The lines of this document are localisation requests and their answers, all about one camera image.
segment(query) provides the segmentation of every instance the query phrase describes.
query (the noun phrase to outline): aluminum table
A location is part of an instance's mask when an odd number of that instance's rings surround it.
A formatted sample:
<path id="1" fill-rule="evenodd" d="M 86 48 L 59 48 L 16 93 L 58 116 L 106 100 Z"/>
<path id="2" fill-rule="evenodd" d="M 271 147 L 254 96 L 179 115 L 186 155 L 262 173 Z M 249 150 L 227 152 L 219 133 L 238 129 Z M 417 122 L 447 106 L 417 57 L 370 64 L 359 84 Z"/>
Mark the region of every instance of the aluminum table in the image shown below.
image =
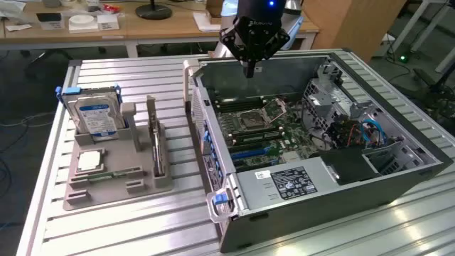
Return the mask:
<path id="1" fill-rule="evenodd" d="M 423 134 L 455 158 L 455 138 L 353 53 L 335 52 Z M 154 94 L 158 98 L 175 188 L 163 194 L 64 211 L 62 199 L 75 126 L 59 104 L 18 255 L 222 255 L 183 109 L 182 63 L 195 57 L 205 55 L 72 62 L 64 87 L 119 84 L 125 101 L 138 103 L 138 125 L 147 122 L 146 95 Z M 353 96 L 359 101 L 366 100 L 350 78 L 343 79 Z M 455 252 L 454 198 L 455 165 L 451 165 L 390 205 L 226 255 L 451 254 Z"/>

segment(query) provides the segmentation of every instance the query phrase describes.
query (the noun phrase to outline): floor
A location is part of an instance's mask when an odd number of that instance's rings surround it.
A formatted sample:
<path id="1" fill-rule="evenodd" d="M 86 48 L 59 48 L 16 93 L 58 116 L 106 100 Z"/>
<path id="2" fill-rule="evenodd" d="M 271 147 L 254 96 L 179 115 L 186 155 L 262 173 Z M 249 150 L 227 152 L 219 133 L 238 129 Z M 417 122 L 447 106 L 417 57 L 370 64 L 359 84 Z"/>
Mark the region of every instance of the floor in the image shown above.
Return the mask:
<path id="1" fill-rule="evenodd" d="M 398 19 L 391 34 L 398 35 L 402 31 L 410 16 Z M 407 43 L 414 39 L 419 30 L 425 27 L 425 23 L 419 23 L 407 37 Z M 431 37 L 421 48 L 421 52 L 415 54 L 410 62 L 406 64 L 409 68 L 422 68 L 434 79 L 441 74 L 434 69 L 450 52 L 455 45 L 455 38 L 435 30 Z M 214 50 L 213 43 L 202 44 L 203 50 Z M 110 59 L 126 58 L 127 52 L 123 47 L 107 47 L 107 53 L 99 54 L 98 49 L 70 49 L 68 53 L 75 59 Z M 405 44 L 397 54 L 402 54 L 409 49 Z M 195 44 L 174 44 L 169 45 L 167 51 L 163 51 L 161 45 L 141 47 L 141 56 L 157 55 L 179 55 L 199 53 Z M 67 71 L 68 61 L 59 55 L 52 56 L 35 69 L 36 78 L 30 79 L 23 75 L 23 68 L 42 51 L 32 51 L 31 57 L 24 58 L 18 51 L 11 51 L 6 58 L 0 57 L 0 123 L 15 123 L 26 116 L 38 113 L 52 112 L 58 105 L 54 96 L 56 86 L 62 85 Z M 407 70 L 382 58 L 371 60 L 370 65 L 379 74 L 390 79 L 403 74 Z M 409 88 L 417 88 L 417 81 L 413 75 L 405 75 L 394 80 L 394 83 Z M 455 84 L 455 75 L 451 76 L 447 85 Z M 30 121 L 31 125 L 43 124 L 52 121 L 52 115 L 35 118 Z M 24 133 L 26 127 L 18 125 L 14 127 L 0 126 L 0 151 L 7 147 L 15 139 Z M 42 163 L 42 157 L 46 150 L 51 125 L 43 127 L 31 127 L 24 137 L 8 149 L 0 153 L 0 158 L 7 162 L 12 171 L 14 184 L 8 194 L 0 197 L 0 255 L 15 255 L 23 224 L 27 216 L 28 204 L 31 201 L 38 172 Z M 6 182 L 0 178 L 0 194 L 6 188 Z"/>

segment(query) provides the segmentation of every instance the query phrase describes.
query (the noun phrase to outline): circuit board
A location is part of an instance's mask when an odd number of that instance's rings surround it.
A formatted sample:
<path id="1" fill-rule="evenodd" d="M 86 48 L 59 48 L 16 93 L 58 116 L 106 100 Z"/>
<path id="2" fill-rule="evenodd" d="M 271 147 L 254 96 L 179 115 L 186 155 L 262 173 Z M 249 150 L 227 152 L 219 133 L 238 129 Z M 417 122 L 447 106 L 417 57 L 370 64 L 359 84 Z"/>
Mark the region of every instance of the circuit board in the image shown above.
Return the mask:
<path id="1" fill-rule="evenodd" d="M 238 172 L 295 162 L 318 152 L 311 135 L 279 99 L 262 109 L 218 113 Z"/>

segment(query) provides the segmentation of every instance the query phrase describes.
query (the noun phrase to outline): power supply label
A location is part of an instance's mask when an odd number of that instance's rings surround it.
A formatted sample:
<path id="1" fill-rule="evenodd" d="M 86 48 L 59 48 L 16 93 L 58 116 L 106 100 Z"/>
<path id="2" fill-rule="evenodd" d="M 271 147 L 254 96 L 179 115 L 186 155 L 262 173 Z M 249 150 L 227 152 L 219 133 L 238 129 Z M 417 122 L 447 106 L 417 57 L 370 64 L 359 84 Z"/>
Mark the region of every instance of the power supply label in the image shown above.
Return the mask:
<path id="1" fill-rule="evenodd" d="M 306 168 L 297 167 L 271 173 L 275 186 L 285 200 L 318 192 Z"/>

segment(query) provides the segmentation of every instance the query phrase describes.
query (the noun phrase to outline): lamp base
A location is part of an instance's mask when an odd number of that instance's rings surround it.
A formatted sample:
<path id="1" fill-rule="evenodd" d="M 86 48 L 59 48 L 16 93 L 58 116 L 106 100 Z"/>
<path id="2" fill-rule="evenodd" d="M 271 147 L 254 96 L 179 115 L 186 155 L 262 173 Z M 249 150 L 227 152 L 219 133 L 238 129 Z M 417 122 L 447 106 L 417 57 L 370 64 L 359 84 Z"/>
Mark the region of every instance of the lamp base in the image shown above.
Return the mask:
<path id="1" fill-rule="evenodd" d="M 163 20 L 173 16 L 173 10 L 170 7 L 158 4 L 153 10 L 151 5 L 147 4 L 137 8 L 137 14 L 147 20 Z"/>

